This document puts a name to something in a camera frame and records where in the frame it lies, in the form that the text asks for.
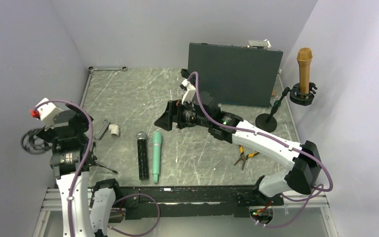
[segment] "pliers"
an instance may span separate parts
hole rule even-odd
[[[237,165],[239,163],[239,161],[242,160],[243,161],[242,170],[243,170],[243,168],[245,167],[246,160],[256,156],[257,154],[259,154],[259,152],[254,152],[254,153],[250,153],[250,154],[245,155],[245,152],[243,151],[243,146],[241,146],[241,145],[239,145],[239,150],[240,150],[240,157],[234,165]]]

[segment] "black stand base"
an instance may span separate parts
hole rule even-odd
[[[273,132],[277,128],[277,120],[274,117],[271,117],[269,122],[266,122],[269,114],[258,115],[255,119],[256,127],[264,130],[265,132]]]

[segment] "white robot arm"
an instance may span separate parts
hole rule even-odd
[[[284,170],[261,176],[255,184],[263,199],[289,190],[304,195],[312,193],[321,168],[304,153],[320,160],[315,144],[310,141],[300,144],[265,132],[235,114],[221,111],[216,100],[202,92],[200,99],[203,109],[216,122],[213,123],[205,116],[199,101],[189,99],[194,97],[194,85],[185,79],[180,87],[185,91],[184,97],[182,100],[168,102],[165,113],[154,123],[156,126],[167,131],[172,129],[173,122],[177,123],[179,129],[204,126],[216,139],[252,148],[282,164]]]
[[[43,102],[48,102],[48,99],[44,98],[39,104]],[[85,147],[89,142],[84,134],[88,130],[88,122],[85,115],[75,107],[68,104],[66,106],[70,110],[63,111],[50,102],[38,107],[36,111],[31,111],[32,116],[41,120],[45,127],[31,130],[31,134],[28,134],[29,140],[32,139],[34,144],[34,137],[38,137],[48,146],[52,144],[51,148],[44,148],[44,151],[52,151],[50,165],[62,201],[63,236],[70,237],[73,233],[75,237],[106,237],[111,208],[114,202],[122,197],[120,188],[115,179],[97,182],[92,188],[93,197],[89,206],[89,167],[104,166],[95,161],[96,157],[93,154],[95,143],[88,156],[84,157]],[[82,159],[85,159],[84,165],[79,168]],[[74,191],[70,195],[71,185],[78,169],[80,172]]]

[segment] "microphone clip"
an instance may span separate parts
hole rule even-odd
[[[290,100],[298,105],[308,106],[313,102],[314,95],[316,94],[317,87],[316,84],[309,83],[309,93],[300,92],[300,83],[297,83],[293,86],[293,89],[290,90]]]

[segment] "black microphone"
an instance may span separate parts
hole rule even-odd
[[[144,132],[140,131],[136,135],[137,138],[137,154],[139,161],[139,179],[149,179],[149,162],[148,162],[148,149],[147,149],[147,136]]]

